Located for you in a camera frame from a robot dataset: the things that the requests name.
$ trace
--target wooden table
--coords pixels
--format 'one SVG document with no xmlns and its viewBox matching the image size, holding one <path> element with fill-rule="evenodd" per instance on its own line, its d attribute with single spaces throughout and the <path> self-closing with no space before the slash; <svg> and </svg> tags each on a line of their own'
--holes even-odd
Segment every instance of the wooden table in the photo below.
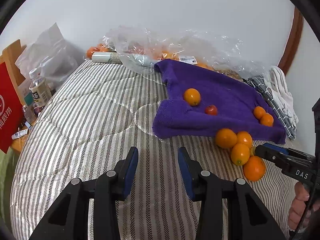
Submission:
<svg viewBox="0 0 320 240">
<path fill-rule="evenodd" d="M 30 133 L 30 131 L 28 132 L 28 134 L 26 134 L 26 135 L 24 135 L 24 136 L 22 136 L 22 137 L 20 137 L 18 139 L 13 140 L 10 147 L 12 149 L 18 151 L 19 153 L 21 153 L 21 151 L 22 151 L 22 149 L 23 149 L 23 147 L 24 147 L 24 145 L 25 145 L 25 143 L 26 143 L 26 141 L 28 139 L 29 133 Z"/>
</svg>

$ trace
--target striped bed sheet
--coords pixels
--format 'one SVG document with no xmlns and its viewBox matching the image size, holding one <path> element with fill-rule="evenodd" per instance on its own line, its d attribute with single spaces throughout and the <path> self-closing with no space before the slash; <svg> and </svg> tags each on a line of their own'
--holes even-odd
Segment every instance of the striped bed sheet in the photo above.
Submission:
<svg viewBox="0 0 320 240">
<path fill-rule="evenodd" d="M 191 159 L 222 179 L 244 175 L 212 138 L 157 138 L 152 122 L 165 98 L 159 73 L 141 75 L 123 65 L 85 61 L 52 97 L 20 155 L 10 201 L 14 236 L 27 240 L 72 178 L 97 178 L 135 146 L 139 163 L 131 194 L 116 205 L 121 238 L 195 239 L 201 203 L 186 195 L 178 148 L 186 147 Z M 288 139 L 285 146 L 294 148 Z M 288 236 L 295 181 L 273 163 L 266 166 L 265 176 L 249 184 Z M 222 205 L 222 239 L 228 239 L 227 202 Z M 93 201 L 88 239 L 93 239 Z"/>
</svg>

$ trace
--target screw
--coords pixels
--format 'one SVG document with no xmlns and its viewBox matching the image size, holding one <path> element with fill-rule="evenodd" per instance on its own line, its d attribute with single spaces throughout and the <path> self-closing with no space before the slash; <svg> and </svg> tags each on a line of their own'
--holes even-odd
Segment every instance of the screw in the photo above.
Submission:
<svg viewBox="0 0 320 240">
<path fill-rule="evenodd" d="M 237 179 L 237 183 L 240 185 L 244 185 L 245 184 L 245 180 L 242 178 Z"/>
<path fill-rule="evenodd" d="M 79 182 L 80 182 L 79 178 L 74 178 L 74 179 L 71 180 L 71 184 L 72 185 L 77 185 Z"/>
<path fill-rule="evenodd" d="M 107 176 L 108 177 L 113 177 L 116 174 L 115 171 L 107 171 Z"/>
<path fill-rule="evenodd" d="M 201 171 L 201 175 L 204 177 L 209 177 L 210 176 L 210 171 Z"/>
</svg>

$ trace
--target blue gripper pad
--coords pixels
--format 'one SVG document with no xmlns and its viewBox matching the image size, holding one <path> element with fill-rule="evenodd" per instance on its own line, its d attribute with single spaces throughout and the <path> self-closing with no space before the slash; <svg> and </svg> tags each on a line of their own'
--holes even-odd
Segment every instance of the blue gripper pad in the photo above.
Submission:
<svg viewBox="0 0 320 240">
<path fill-rule="evenodd" d="M 132 182 L 133 182 L 134 175 L 136 173 L 136 169 L 138 165 L 138 159 L 139 159 L 139 152 L 138 152 L 138 149 L 134 147 L 133 155 L 129 163 L 127 173 L 125 174 L 125 177 L 124 177 L 124 190 L 123 190 L 124 198 L 126 198 L 130 194 Z"/>
<path fill-rule="evenodd" d="M 272 145 L 270 143 L 264 143 L 263 146 L 267 147 L 267 148 L 270 148 L 270 149 L 273 149 L 275 151 L 281 152 L 281 153 L 283 153 L 285 155 L 289 155 L 289 152 L 287 151 L 286 148 L 278 147 L 278 146 Z"/>
<path fill-rule="evenodd" d="M 192 176 L 181 148 L 179 148 L 178 150 L 178 163 L 187 195 L 189 196 L 191 201 L 194 201 L 195 193 L 192 190 Z"/>
</svg>

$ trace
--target red box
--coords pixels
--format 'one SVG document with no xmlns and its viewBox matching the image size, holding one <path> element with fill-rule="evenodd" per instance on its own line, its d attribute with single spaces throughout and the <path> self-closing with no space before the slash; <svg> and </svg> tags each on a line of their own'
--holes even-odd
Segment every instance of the red box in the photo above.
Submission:
<svg viewBox="0 0 320 240">
<path fill-rule="evenodd" d="M 0 64 L 0 150 L 7 153 L 11 136 L 23 119 L 22 105 L 14 90 L 5 63 Z"/>
</svg>

